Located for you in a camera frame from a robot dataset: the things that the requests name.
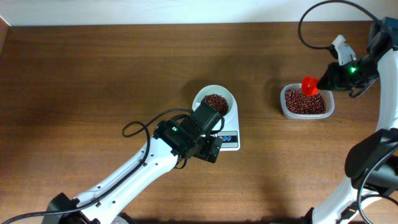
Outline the red plastic scoop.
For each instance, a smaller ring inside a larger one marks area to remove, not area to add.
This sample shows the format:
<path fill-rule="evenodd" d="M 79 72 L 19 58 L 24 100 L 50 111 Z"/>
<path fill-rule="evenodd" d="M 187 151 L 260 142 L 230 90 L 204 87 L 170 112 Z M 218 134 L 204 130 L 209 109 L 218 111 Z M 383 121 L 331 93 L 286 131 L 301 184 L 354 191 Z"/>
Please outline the red plastic scoop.
<path fill-rule="evenodd" d="M 301 83 L 301 89 L 305 96 L 315 96 L 318 94 L 319 89 L 317 88 L 318 79 L 315 77 L 306 76 L 303 78 Z"/>

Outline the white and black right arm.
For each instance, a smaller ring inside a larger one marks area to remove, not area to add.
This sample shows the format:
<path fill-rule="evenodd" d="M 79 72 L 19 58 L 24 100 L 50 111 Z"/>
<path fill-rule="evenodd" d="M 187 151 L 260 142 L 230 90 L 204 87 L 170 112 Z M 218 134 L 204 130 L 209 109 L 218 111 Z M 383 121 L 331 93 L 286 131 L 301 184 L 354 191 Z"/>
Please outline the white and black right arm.
<path fill-rule="evenodd" d="M 307 223 L 349 223 L 363 210 L 397 191 L 397 19 L 375 21 L 369 31 L 368 54 L 355 59 L 344 38 L 328 47 L 337 62 L 320 79 L 305 77 L 305 96 L 320 90 L 348 91 L 356 98 L 376 80 L 381 82 L 379 119 L 374 134 L 353 146 L 345 161 L 345 178 L 332 195 L 305 215 Z"/>

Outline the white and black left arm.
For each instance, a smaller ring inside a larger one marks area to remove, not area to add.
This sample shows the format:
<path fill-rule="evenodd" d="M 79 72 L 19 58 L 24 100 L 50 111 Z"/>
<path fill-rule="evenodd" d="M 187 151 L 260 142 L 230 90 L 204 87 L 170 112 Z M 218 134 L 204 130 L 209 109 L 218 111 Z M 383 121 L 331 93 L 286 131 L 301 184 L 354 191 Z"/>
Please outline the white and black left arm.
<path fill-rule="evenodd" d="M 112 223 L 151 182 L 178 164 L 191 157 L 216 162 L 222 145 L 215 137 L 218 123 L 224 117 L 205 102 L 190 114 L 161 121 L 141 150 L 98 185 L 74 199 L 56 196 L 48 209 L 64 213 L 46 216 L 43 223 Z"/>

